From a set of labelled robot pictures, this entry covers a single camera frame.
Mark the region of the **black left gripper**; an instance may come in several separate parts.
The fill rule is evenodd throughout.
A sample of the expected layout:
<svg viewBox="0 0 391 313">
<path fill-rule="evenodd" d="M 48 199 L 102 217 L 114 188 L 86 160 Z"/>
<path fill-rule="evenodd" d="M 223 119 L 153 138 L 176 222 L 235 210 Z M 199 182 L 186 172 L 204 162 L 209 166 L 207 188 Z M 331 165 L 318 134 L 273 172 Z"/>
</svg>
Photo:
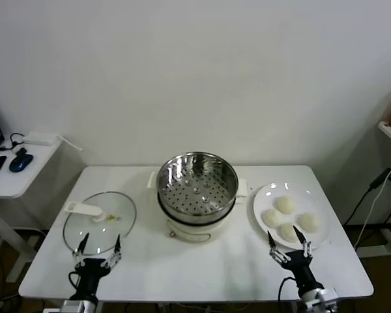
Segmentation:
<svg viewBox="0 0 391 313">
<path fill-rule="evenodd" d="M 122 258 L 121 238 L 117 236 L 113 253 L 107 259 L 85 258 L 85 250 L 89 234 L 80 241 L 78 247 L 72 252 L 74 270 L 69 272 L 68 281 L 75 289 L 75 294 L 70 300 L 97 301 L 96 293 L 100 279 L 108 276 L 111 268 L 114 268 Z"/>
</svg>

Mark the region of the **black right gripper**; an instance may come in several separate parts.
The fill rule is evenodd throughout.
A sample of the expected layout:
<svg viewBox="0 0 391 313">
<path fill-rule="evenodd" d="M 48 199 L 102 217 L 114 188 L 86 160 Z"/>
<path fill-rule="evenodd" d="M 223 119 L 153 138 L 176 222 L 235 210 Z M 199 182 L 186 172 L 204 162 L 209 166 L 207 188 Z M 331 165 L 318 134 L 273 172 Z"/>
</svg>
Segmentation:
<svg viewBox="0 0 391 313">
<path fill-rule="evenodd" d="M 270 245 L 270 256 L 277 263 L 281 263 L 282 267 L 291 271 L 294 275 L 299 293 L 306 293 L 314 289 L 323 289 L 323 285 L 316 281 L 311 269 L 312 261 L 311 242 L 307 241 L 304 234 L 296 227 L 293 229 L 302 244 L 302 250 L 295 250 L 283 253 L 278 249 L 270 232 L 268 231 L 268 242 Z"/>
</svg>

